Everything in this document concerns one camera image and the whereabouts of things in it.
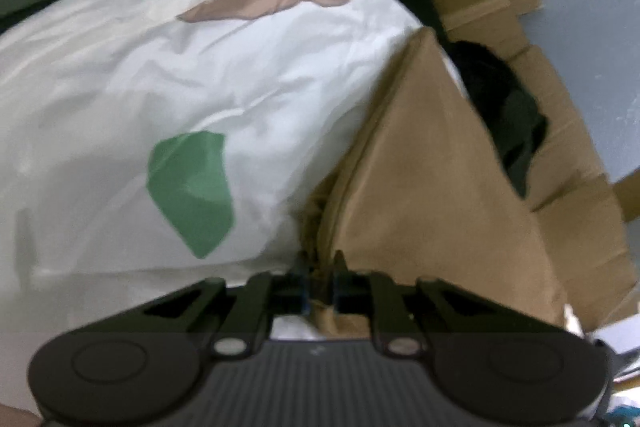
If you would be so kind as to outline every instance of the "black cloth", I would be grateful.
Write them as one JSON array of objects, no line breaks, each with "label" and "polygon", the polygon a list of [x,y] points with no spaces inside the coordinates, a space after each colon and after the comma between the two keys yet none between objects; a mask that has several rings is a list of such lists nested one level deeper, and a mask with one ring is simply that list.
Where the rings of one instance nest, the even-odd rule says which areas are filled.
[{"label": "black cloth", "polygon": [[432,0],[399,1],[436,32],[491,134],[505,174],[520,197],[526,198],[527,172],[548,127],[535,98],[508,64],[487,47],[476,42],[451,42]]}]

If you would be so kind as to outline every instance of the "white fabric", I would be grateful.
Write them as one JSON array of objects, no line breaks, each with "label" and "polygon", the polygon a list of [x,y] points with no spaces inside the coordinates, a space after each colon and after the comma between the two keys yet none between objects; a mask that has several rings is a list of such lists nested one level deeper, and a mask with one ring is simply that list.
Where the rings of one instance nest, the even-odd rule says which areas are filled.
[{"label": "white fabric", "polygon": [[[0,37],[0,344],[210,275],[284,269],[306,197],[418,27],[395,0],[175,19],[200,1],[61,0]],[[226,136],[236,215],[203,260],[145,187],[154,145],[198,130]],[[27,359],[0,357],[0,402],[33,408]]]}]

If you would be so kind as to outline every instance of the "silver screw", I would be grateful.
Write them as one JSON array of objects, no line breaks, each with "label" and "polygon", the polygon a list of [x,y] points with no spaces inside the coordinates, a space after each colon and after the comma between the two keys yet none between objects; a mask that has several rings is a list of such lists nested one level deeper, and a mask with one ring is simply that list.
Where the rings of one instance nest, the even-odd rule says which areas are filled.
[{"label": "silver screw", "polygon": [[409,337],[398,337],[386,346],[390,352],[400,357],[412,357],[420,352],[420,342]]},{"label": "silver screw", "polygon": [[242,339],[229,337],[220,339],[213,345],[213,349],[223,357],[236,357],[246,351],[246,342]]}]

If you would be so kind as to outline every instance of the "cardboard box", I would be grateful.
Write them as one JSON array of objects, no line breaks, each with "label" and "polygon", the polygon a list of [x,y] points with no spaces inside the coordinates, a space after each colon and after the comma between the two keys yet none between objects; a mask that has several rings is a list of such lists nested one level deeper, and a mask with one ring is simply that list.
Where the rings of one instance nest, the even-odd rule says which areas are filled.
[{"label": "cardboard box", "polygon": [[450,37],[485,44],[508,61],[550,120],[545,143],[530,168],[527,205],[584,329],[638,313],[638,274],[628,253],[623,217],[629,221],[640,216],[640,169],[615,187],[608,184],[567,90],[518,22],[517,15],[538,8],[540,0],[434,3]]}]

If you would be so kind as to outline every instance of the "green patch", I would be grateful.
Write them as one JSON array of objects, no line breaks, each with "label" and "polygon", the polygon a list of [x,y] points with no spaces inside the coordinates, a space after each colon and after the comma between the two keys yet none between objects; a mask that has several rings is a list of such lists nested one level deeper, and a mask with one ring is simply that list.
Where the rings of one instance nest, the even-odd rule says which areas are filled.
[{"label": "green patch", "polygon": [[198,259],[218,247],[235,221],[224,145],[223,134],[181,134],[156,144],[149,158],[146,188]]}]

